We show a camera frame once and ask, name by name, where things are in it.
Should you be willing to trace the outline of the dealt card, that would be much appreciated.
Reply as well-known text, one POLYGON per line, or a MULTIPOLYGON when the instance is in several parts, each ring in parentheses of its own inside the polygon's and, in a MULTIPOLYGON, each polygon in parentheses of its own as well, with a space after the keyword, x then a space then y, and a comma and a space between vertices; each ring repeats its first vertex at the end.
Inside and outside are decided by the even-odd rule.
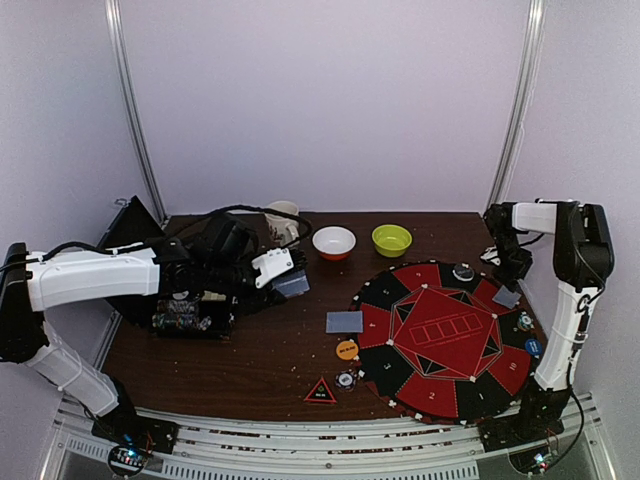
POLYGON ((518 291, 511 291, 506 287, 501 287, 492 297, 492 301, 507 309, 513 309, 520 301, 521 294, 518 291))
POLYGON ((325 332, 327 334, 362 333, 363 313, 359 310, 328 312, 325 332))

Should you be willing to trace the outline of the black round dealer puck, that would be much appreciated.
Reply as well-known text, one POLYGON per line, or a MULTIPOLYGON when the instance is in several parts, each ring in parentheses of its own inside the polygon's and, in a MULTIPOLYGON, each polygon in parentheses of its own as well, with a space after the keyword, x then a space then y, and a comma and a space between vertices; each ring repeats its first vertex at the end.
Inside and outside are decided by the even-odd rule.
POLYGON ((470 282, 474 279, 474 270, 465 263, 457 263, 452 269, 453 276, 461 282, 470 282))

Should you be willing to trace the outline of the poker chip stack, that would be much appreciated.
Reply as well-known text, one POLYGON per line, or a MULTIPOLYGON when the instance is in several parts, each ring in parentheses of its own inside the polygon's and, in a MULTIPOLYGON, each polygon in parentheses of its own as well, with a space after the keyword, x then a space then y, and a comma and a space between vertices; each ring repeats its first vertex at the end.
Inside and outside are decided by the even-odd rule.
POLYGON ((517 328, 523 332, 531 332, 534 329, 534 320, 525 311, 519 313, 516 324, 517 328))
POLYGON ((343 391, 351 391, 357 384, 357 373, 354 370, 339 372, 334 379, 336 387, 343 391))

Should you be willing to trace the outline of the blue grey cloth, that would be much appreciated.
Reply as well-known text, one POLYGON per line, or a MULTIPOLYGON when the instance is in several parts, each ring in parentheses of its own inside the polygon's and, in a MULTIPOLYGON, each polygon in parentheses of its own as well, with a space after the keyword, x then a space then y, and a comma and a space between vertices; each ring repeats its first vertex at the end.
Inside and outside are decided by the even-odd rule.
POLYGON ((305 270, 281 275, 272 281, 272 285, 286 299, 301 296, 310 290, 305 270))

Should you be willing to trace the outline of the blue small blind button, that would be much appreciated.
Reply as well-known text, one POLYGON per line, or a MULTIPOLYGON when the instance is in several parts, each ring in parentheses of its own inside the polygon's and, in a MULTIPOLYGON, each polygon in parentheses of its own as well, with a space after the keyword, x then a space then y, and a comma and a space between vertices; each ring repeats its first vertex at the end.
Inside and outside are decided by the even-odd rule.
POLYGON ((538 357, 543 354, 542 344, 535 338, 529 338, 526 340, 525 350, 534 357, 538 357))

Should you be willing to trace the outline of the orange big blind button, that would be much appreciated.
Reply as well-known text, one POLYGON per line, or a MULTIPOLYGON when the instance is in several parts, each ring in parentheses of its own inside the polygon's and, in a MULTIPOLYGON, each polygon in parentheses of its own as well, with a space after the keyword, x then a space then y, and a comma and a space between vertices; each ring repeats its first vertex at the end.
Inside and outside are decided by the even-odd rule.
POLYGON ((359 346, 353 340, 341 341, 335 349, 337 357, 344 361, 352 361, 358 357, 359 346))

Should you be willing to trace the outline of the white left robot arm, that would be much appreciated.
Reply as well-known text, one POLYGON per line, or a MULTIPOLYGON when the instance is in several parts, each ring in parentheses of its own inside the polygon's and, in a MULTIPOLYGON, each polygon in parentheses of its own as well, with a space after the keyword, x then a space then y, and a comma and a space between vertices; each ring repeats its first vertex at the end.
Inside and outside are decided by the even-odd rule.
POLYGON ((229 297, 225 316, 259 311, 276 296, 257 247, 254 229, 228 213, 194 234, 159 226, 138 232, 118 218, 97 246, 67 241, 32 251, 15 242, 1 256, 1 360, 34 370, 133 444, 144 424, 125 386, 83 357, 97 343, 72 328, 111 311, 147 326, 159 304, 195 307, 208 294, 229 297))

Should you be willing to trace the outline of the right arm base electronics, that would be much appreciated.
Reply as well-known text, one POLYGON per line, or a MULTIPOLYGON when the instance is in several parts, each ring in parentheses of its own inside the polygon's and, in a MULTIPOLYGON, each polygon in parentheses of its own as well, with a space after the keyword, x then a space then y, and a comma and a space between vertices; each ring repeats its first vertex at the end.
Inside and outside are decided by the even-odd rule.
POLYGON ((562 413, 572 390, 544 390, 529 384, 514 415, 490 418, 478 425, 484 450, 492 452, 549 440, 563 433, 562 413))

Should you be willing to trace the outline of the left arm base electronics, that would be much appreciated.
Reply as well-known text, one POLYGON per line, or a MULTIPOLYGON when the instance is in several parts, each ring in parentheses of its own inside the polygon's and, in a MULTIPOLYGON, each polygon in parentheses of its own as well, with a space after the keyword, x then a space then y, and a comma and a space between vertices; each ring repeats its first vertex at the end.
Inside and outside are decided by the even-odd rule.
POLYGON ((104 419, 93 420, 91 433, 114 443, 107 454, 107 466, 118 477, 140 474, 157 453, 171 454, 179 426, 175 422, 136 417, 132 426, 114 427, 104 419))

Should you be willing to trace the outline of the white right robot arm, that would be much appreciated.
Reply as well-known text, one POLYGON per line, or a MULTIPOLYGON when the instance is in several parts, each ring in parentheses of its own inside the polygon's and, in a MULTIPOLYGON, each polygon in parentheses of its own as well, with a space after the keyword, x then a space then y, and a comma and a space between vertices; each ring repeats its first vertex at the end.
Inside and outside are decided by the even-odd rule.
POLYGON ((604 207, 578 201, 504 202, 491 205, 483 219, 494 241, 493 276, 513 291, 533 265, 518 236, 554 237, 553 270, 558 301, 547 348, 535 370, 547 391, 571 387, 588 325, 614 268, 614 250, 604 207))

